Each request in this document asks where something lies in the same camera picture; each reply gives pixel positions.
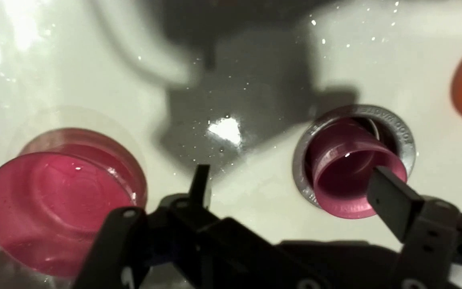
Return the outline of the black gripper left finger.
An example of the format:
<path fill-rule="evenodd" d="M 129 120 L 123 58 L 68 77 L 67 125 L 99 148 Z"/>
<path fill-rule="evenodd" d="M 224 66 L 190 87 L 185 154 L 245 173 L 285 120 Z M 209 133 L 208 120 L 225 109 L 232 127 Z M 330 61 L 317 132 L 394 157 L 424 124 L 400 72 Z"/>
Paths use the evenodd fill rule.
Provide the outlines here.
<path fill-rule="evenodd" d="M 195 169 L 187 193 L 168 194 L 145 214 L 120 207 L 104 220 L 73 289 L 137 289 L 148 270 L 171 263 L 189 284 L 201 284 L 195 231 L 208 210 L 203 196 L 209 167 Z"/>

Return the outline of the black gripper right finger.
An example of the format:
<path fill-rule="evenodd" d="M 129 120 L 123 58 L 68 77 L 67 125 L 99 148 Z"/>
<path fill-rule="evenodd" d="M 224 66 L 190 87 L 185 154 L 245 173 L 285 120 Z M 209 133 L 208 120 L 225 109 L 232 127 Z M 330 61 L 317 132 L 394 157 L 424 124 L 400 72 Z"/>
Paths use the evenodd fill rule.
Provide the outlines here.
<path fill-rule="evenodd" d="M 402 244 L 391 270 L 392 289 L 460 289 L 448 281 L 462 265 L 462 212 L 421 196 L 386 167 L 368 177 L 367 202 Z"/>

